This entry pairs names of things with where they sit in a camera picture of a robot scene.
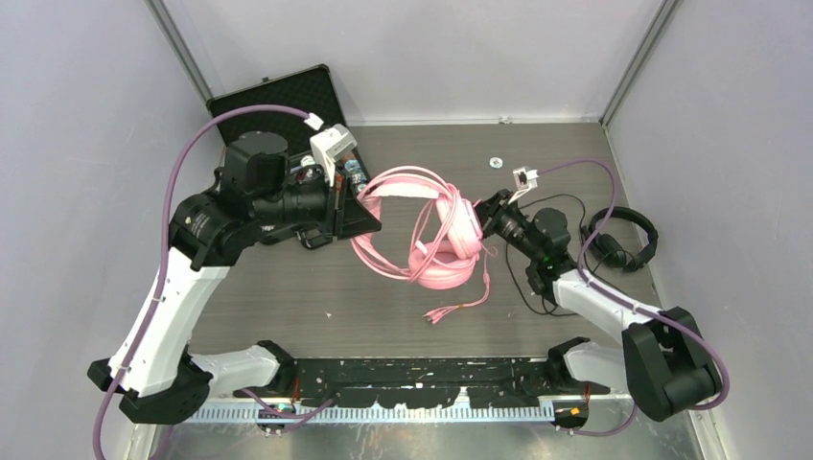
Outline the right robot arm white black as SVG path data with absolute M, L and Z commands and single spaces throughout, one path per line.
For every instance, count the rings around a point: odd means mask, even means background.
M 708 410 L 730 394 L 721 357 L 703 339 L 690 312 L 641 303 L 592 276 L 569 254 L 565 215 L 543 208 L 532 218 L 501 190 L 474 207 L 484 237 L 498 236 L 528 260 L 526 277 L 545 301 L 575 313 L 617 342 L 599 346 L 577 337 L 552 350 L 550 386 L 571 393 L 583 382 L 629 394 L 662 422 L 684 410 Z

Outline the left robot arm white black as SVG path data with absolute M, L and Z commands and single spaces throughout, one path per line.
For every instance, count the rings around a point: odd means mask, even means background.
M 269 340 L 237 352 L 193 355 L 192 332 L 209 298 L 241 254 L 313 232 L 309 248 L 381 229 L 357 200 L 343 161 L 356 148 L 341 125 L 315 134 L 314 162 L 295 168 L 288 142 L 271 132 L 243 134 L 225 148 L 215 184 L 182 200 L 165 225 L 151 296 L 117 353 L 91 363 L 89 378 L 121 396 L 136 424 L 176 425 L 204 403 L 243 389 L 286 395 L 293 358 Z

